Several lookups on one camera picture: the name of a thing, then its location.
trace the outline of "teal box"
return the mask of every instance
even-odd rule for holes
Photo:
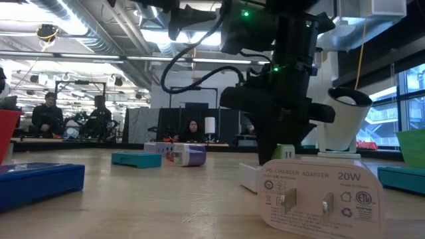
[[[425,170],[409,167],[379,167],[378,178],[384,187],[425,194]]]
[[[159,153],[134,153],[134,152],[115,152],[112,153],[112,164],[131,165],[138,169],[147,169],[160,167],[162,156]]]

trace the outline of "woman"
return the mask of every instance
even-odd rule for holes
[[[191,120],[185,128],[185,132],[181,135],[176,135],[174,137],[174,140],[180,142],[193,141],[198,143],[202,143],[205,141],[201,126],[196,120]]]

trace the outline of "red container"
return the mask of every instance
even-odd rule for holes
[[[22,112],[0,110],[0,165],[6,157],[13,131]]]

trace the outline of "ceiling duct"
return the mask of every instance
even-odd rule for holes
[[[357,48],[363,42],[365,21],[367,42],[405,17],[406,5],[406,0],[322,0],[310,13],[326,11],[336,27],[318,36],[317,47],[331,51]]]
[[[156,7],[147,6],[144,7],[141,3],[135,3],[136,9],[139,11],[139,14],[141,15],[141,20],[139,22],[140,28],[143,26],[144,23],[147,21],[151,21],[152,23],[155,23],[161,28],[165,28],[164,19],[161,18],[161,15],[159,14],[161,9],[158,9]],[[175,48],[174,43],[167,42],[167,43],[158,43],[156,42],[156,45],[158,46],[159,51],[163,56],[169,56],[174,57],[178,54],[177,49]],[[178,62],[176,63],[180,66],[184,67],[192,67],[191,63],[185,63],[185,62]]]
[[[87,39],[78,39],[96,54],[121,55],[124,51],[111,39],[106,31],[99,25],[97,20],[87,12],[84,6],[75,0],[27,0],[48,13],[56,15],[63,21],[71,21],[77,17],[79,21],[88,29],[85,34]],[[123,64],[114,64],[124,72],[127,78],[136,86],[151,88],[152,75],[142,70],[143,67],[135,66],[133,63],[125,61]]]

